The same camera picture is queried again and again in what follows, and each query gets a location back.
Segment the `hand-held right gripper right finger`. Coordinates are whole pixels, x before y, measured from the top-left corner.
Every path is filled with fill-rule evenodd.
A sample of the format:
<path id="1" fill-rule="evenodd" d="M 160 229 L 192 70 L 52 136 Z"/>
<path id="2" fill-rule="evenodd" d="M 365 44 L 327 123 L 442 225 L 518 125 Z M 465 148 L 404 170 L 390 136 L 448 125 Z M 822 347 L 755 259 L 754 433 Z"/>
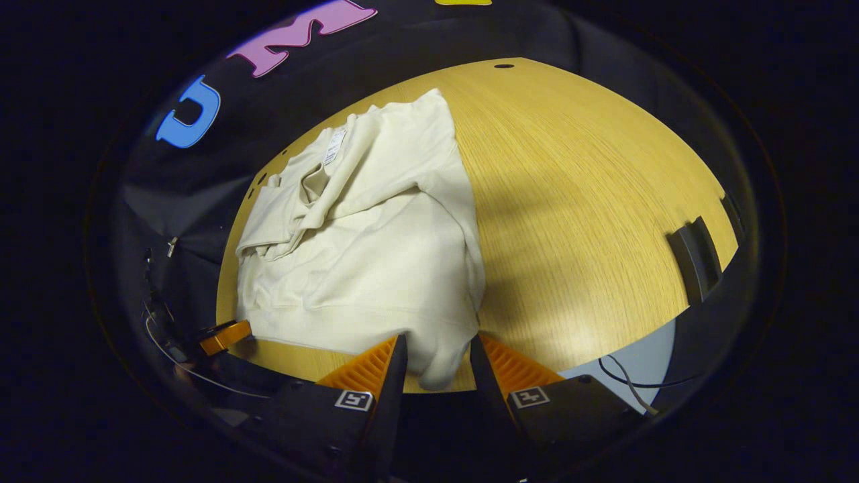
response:
<path id="1" fill-rule="evenodd" d="M 510 480 L 563 480 L 646 425 L 593 375 L 565 378 L 480 333 L 470 342 L 492 464 Z"/>

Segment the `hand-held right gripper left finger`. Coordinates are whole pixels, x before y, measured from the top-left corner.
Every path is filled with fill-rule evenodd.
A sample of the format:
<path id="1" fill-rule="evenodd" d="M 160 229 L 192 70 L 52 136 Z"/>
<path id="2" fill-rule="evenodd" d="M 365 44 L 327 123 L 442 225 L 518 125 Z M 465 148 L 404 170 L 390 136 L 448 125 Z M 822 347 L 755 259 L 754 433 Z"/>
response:
<path id="1" fill-rule="evenodd" d="M 399 334 L 314 383 L 292 382 L 248 434 L 313 483 L 389 483 L 408 357 Z"/>

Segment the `cream sweatshirt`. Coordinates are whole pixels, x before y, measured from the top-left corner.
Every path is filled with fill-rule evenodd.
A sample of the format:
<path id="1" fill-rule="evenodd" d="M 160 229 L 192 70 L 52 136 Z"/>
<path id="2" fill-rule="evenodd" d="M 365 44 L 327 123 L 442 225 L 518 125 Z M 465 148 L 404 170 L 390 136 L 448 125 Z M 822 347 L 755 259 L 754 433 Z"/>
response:
<path id="1" fill-rule="evenodd" d="M 406 337 L 425 390 L 451 385 L 485 292 L 476 203 L 438 89 L 350 114 L 271 174 L 234 253 L 258 339 L 361 354 Z"/>

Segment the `black backdrop cloth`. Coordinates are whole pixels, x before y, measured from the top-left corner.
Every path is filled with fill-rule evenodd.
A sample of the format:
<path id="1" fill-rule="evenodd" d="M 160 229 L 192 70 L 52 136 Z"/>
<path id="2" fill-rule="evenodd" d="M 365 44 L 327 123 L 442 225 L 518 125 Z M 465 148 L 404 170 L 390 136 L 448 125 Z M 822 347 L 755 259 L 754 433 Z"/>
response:
<path id="1" fill-rule="evenodd" d="M 665 123 L 687 142 L 718 181 L 727 184 L 718 214 L 730 220 L 740 244 L 740 267 L 728 287 L 715 288 L 679 317 L 681 343 L 714 328 L 713 339 L 761 329 L 750 310 L 760 275 L 758 168 L 764 148 L 727 95 L 656 38 L 591 6 L 560 0 L 500 0 L 493 6 L 432 6 L 429 0 L 358 0 L 375 14 L 323 34 L 309 25 L 309 45 L 277 46 L 286 55 L 272 73 L 252 76 L 248 62 L 220 57 L 200 71 L 219 93 L 219 113 L 205 137 L 188 149 L 154 139 L 172 108 L 193 118 L 178 95 L 160 108 L 135 141 L 111 149 L 96 190 L 114 193 L 90 211 L 90 245 L 116 248 L 113 275 L 90 265 L 94 285 L 112 290 L 128 308 L 141 307 L 144 248 L 179 239 L 179 259 L 156 256 L 165 269 L 158 285 L 180 309 L 189 330 L 215 315 L 215 267 L 224 253 L 227 224 L 238 213 L 258 169 L 337 108 L 441 68 L 476 61 L 527 58 L 610 89 Z"/>

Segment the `white paper hang tag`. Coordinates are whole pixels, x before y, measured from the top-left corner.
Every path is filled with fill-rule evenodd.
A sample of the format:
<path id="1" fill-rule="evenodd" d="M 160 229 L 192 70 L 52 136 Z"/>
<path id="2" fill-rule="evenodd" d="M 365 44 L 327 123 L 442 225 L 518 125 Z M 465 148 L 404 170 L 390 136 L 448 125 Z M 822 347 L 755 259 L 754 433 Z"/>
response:
<path id="1" fill-rule="evenodd" d="M 346 126 L 340 126 L 338 128 L 335 128 L 335 130 L 332 132 L 332 136 L 330 138 L 328 146 L 326 147 L 325 157 L 323 159 L 324 166 L 328 166 L 332 162 L 334 162 L 338 153 L 340 153 L 340 148 L 342 146 L 344 138 L 346 137 L 347 131 L 348 129 Z"/>

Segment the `dark grey table edge bracket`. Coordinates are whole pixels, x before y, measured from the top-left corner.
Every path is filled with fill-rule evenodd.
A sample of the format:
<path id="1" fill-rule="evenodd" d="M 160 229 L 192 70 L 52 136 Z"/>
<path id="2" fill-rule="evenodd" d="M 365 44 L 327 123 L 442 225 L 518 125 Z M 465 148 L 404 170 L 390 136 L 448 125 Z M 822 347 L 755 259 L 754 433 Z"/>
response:
<path id="1" fill-rule="evenodd" d="M 721 280 L 720 260 L 705 220 L 697 217 L 666 234 L 690 306 L 699 305 Z"/>

